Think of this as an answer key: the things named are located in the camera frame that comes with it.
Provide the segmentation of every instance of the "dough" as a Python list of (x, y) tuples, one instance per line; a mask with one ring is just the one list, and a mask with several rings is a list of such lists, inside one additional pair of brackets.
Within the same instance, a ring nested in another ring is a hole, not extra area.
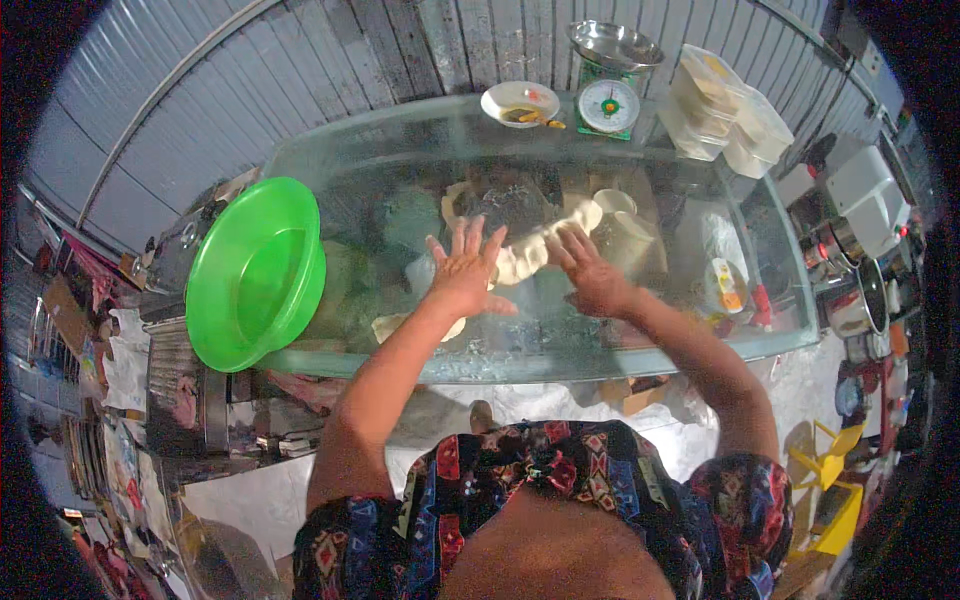
[[(396, 331), (400, 327), (400, 324), (406, 321), (407, 317), (409, 316), (410, 313), (399, 313), (397, 315), (387, 315), (386, 317), (377, 317), (374, 319), (370, 327), (373, 329), (373, 335), (376, 336), (376, 342), (378, 344), (383, 344), (384, 341), (393, 335), (394, 331)], [(450, 330), (446, 332), (446, 335), (441, 342), (445, 342), (460, 335), (466, 325), (467, 319), (457, 319), (456, 323), (454, 323)]]
[(568, 216), (539, 228), (507, 248), (501, 248), (496, 258), (493, 283), (517, 285), (546, 265), (548, 259), (546, 240), (556, 235), (558, 229), (579, 225), (589, 235), (600, 224), (602, 218), (603, 208), (600, 204), (593, 200), (585, 200), (577, 204)]

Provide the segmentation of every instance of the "glass countertop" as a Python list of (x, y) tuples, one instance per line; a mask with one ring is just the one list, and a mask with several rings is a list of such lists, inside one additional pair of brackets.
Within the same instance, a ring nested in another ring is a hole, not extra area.
[[(416, 307), (429, 285), (426, 234), (449, 244), (444, 215), (488, 215), (510, 226), (507, 244), (561, 218), (600, 189), (626, 194), (636, 216), (606, 214), (591, 235), (629, 278), (714, 324), (746, 360), (815, 343), (813, 295), (797, 240), (769, 177), (735, 174), (720, 156), (677, 156), (656, 107), (644, 102), (623, 141), (577, 132), (573, 96), (561, 94), (565, 130), (500, 125), (480, 96), (399, 105), (317, 128), (280, 144), (264, 177), (293, 177), (317, 197), (327, 258), (324, 297), (297, 341), (258, 366), (351, 377), (377, 348), (372, 322)], [(717, 312), (705, 269), (725, 258), (740, 279), (742, 311)], [(771, 325), (751, 324), (763, 283)], [(553, 267), (494, 292), (519, 315), (481, 315), (444, 342), (422, 383), (528, 383), (676, 370), (640, 331), (578, 314)]]

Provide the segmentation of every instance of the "corrugated metal wall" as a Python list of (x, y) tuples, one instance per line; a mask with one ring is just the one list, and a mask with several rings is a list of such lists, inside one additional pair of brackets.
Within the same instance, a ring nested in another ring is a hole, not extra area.
[[(783, 4), (819, 31), (827, 3)], [(114, 0), (62, 75), (35, 137), (29, 183), (76, 218), (138, 107), (245, 4)], [(771, 99), (797, 149), (843, 81), (811, 44), (747, 0), (284, 0), (162, 100), (110, 170), (84, 227), (120, 249), (141, 250), (213, 182), (323, 123), (509, 80), (573, 89), (579, 57), (564, 28), (583, 18), (635, 27), (660, 45), (666, 62), (647, 97), (670, 83), (684, 42), (720, 54)], [(873, 140), (879, 123), (865, 117), (866, 107), (847, 82), (821, 134)], [(895, 114), (899, 108), (888, 104)]]

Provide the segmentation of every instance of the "cloth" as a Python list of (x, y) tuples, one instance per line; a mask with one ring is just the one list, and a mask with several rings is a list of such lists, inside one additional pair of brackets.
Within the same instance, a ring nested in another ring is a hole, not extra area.
[(793, 533), (790, 483), (768, 458), (711, 459), (680, 484), (622, 421), (525, 421), (444, 438), (413, 464), (402, 501), (345, 497), (313, 511), (295, 541), (294, 597), (433, 598), (521, 485), (616, 513), (678, 598), (768, 598)]

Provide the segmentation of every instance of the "white plastic container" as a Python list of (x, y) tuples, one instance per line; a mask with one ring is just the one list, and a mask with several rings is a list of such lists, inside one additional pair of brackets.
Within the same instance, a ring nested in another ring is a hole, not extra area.
[(746, 177), (760, 179), (766, 175), (770, 167), (777, 164), (755, 156), (747, 150), (747, 144), (743, 139), (743, 134), (738, 127), (731, 130), (730, 143), (723, 149), (723, 156), (727, 159), (727, 164), (736, 173)]
[(746, 85), (723, 59), (684, 44), (670, 93), (684, 110), (692, 130), (725, 137), (736, 119)]
[(728, 140), (701, 135), (690, 128), (684, 112), (677, 105), (672, 95), (668, 95), (660, 102), (657, 115), (670, 134), (670, 141), (677, 148), (677, 154), (696, 158), (697, 160), (713, 161), (720, 156), (720, 151), (728, 144)]
[(776, 163), (793, 143), (793, 133), (766, 96), (745, 85), (745, 95), (734, 129), (744, 150), (761, 161)]

